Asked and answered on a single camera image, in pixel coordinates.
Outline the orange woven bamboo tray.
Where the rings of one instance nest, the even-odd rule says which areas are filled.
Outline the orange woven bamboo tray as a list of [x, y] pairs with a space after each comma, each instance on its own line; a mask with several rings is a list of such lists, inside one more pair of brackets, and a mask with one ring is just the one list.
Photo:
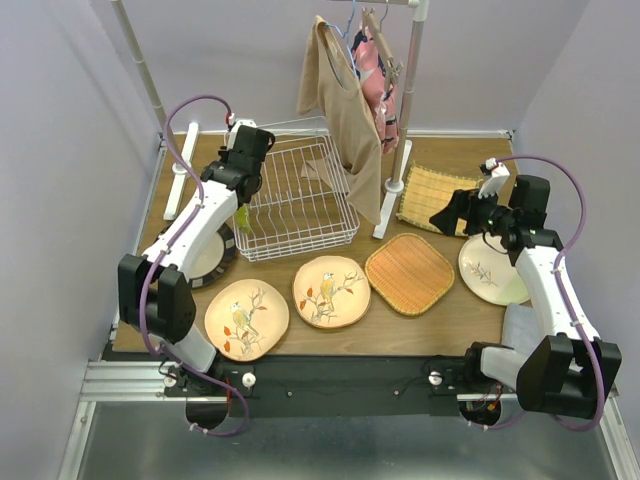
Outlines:
[[371, 287], [398, 313], [419, 316], [452, 288], [451, 263], [423, 237], [394, 236], [365, 262]]

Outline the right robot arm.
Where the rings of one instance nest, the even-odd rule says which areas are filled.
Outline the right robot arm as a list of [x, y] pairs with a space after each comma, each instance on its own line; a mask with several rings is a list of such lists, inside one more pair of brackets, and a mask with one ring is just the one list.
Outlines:
[[566, 272], [567, 247], [545, 228], [548, 180], [519, 175], [506, 206], [478, 189], [453, 192], [430, 219], [445, 235], [460, 220], [469, 234], [500, 240], [529, 294], [542, 337], [528, 355], [498, 344], [475, 342], [467, 349], [460, 379], [480, 392], [494, 381], [512, 389], [526, 412], [551, 415], [573, 431], [600, 422], [622, 363], [619, 347], [605, 342], [581, 309]]

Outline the green polka dot plate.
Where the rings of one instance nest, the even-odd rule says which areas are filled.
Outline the green polka dot plate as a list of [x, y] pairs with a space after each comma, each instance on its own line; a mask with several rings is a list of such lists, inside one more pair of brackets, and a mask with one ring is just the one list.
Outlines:
[[234, 213], [234, 225], [243, 234], [249, 235], [252, 233], [249, 206], [243, 204]]

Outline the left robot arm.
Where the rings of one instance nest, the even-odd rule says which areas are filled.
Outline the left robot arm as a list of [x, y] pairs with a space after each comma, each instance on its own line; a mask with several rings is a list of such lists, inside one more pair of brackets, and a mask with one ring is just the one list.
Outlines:
[[275, 141], [267, 130], [235, 125], [177, 219], [143, 254], [127, 254], [117, 267], [120, 320], [140, 332], [151, 353], [187, 366], [187, 382], [201, 395], [220, 387], [222, 372], [213, 364], [216, 348], [195, 326], [189, 279], [214, 233], [261, 188]]

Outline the green yellow woven mat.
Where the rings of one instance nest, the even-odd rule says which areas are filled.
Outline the green yellow woven mat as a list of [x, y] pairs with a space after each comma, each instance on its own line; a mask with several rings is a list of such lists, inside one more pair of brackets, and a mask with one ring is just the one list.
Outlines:
[[396, 216], [411, 225], [441, 234], [430, 223], [430, 218], [448, 205], [455, 190], [472, 190], [481, 183], [480, 178], [455, 176], [412, 164]]

